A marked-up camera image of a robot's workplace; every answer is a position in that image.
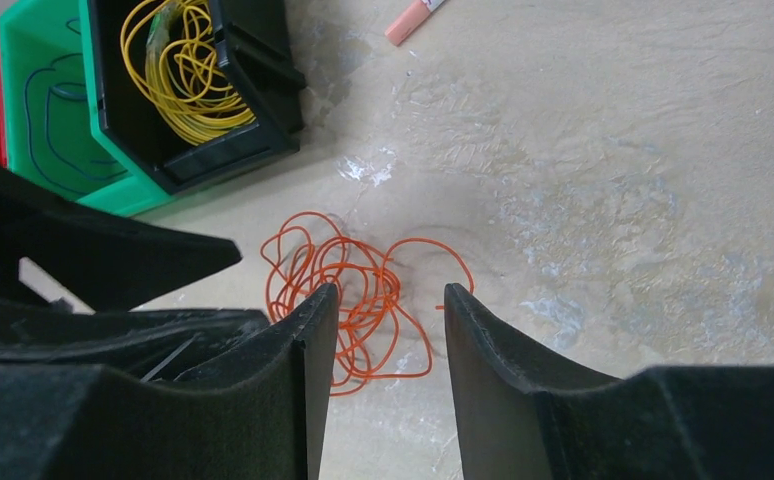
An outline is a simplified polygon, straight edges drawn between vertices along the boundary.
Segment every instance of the gray floor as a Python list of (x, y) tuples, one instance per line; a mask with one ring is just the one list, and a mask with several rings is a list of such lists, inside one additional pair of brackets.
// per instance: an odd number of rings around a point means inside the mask
[[(260, 306), (260, 243), (315, 209), (452, 244), (494, 312), (593, 368), (774, 363), (774, 0), (451, 0), (401, 48), (404, 0), (288, 5), (302, 152), (143, 215), (244, 256), (146, 308)], [(404, 255), (442, 353), (460, 272)], [(460, 478), (447, 368), (332, 400), (324, 478)]]

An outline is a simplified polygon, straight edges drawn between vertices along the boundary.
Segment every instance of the yellow cable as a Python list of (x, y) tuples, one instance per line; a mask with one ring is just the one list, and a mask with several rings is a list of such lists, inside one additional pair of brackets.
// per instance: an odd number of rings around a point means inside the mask
[[(136, 21), (154, 4), (158, 5)], [(180, 38), (170, 39), (159, 58), (147, 52), (145, 74), (141, 74), (128, 52), (140, 30), (166, 7), (175, 9), (181, 28), (162, 28), (183, 33)], [(167, 125), (186, 142), (200, 145), (255, 121), (252, 111), (216, 65), (208, 0), (143, 0), (125, 19), (119, 40), (128, 75)]]

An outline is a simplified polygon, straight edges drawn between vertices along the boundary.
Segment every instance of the green plastic bin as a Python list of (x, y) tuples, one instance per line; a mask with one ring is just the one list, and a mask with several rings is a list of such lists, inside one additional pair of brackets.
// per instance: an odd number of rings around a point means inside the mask
[(98, 125), (86, 1), (19, 0), (0, 17), (8, 168), (64, 198), (133, 215), (172, 197)]

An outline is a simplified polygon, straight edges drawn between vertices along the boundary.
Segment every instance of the cable bundle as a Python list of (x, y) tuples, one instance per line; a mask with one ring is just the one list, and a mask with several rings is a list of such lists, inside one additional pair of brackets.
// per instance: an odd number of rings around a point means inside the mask
[[(314, 242), (311, 232), (301, 225), (303, 220), (319, 220), (327, 224), (333, 236), (321, 244)], [(285, 238), (303, 235), (304, 244), (286, 257), (282, 254)], [(261, 246), (261, 257), (272, 265), (266, 281), (266, 308), (272, 322), (284, 319), (298, 303), (317, 287), (333, 283), (340, 292), (340, 328), (336, 365), (343, 370), (332, 380), (332, 396), (349, 395), (376, 379), (418, 378), (431, 372), (434, 352), (428, 335), (417, 319), (399, 304), (402, 282), (388, 265), (400, 247), (412, 243), (433, 245), (451, 254), (469, 280), (469, 290), (475, 288), (472, 273), (460, 255), (449, 246), (428, 238), (407, 238), (396, 242), (387, 251), (344, 235), (327, 215), (302, 212), (288, 219), (281, 229)], [(359, 298), (349, 302), (352, 286), (360, 286)], [(376, 331), (392, 324), (392, 339), (387, 351), (378, 360), (367, 348), (367, 341)], [(393, 356), (401, 329), (410, 324), (422, 340), (426, 367), (413, 373), (380, 373)]]
[[(136, 20), (143, 11), (148, 13)], [(129, 51), (149, 23), (143, 75)], [(170, 38), (170, 32), (177, 38)], [(200, 145), (254, 122), (254, 114), (217, 66), (208, 0), (140, 2), (122, 25), (120, 45), (134, 84), (187, 143)]]

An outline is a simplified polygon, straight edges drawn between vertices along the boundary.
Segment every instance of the marker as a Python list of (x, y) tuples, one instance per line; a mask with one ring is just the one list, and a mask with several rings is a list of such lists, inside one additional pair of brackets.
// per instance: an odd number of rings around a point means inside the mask
[(387, 28), (387, 31), (384, 32), (384, 35), (387, 36), (387, 40), (390, 40), (390, 43), (398, 47), (399, 44), (410, 37), (414, 30), (422, 25), (422, 22), (430, 17), (431, 13), (434, 12), (434, 10), (437, 10), (437, 7), (442, 5), (445, 1), (446, 0), (414, 0), (414, 3), (412, 3), (407, 10), (402, 12), (402, 14), (399, 15), (399, 18), (397, 18), (396, 21)]

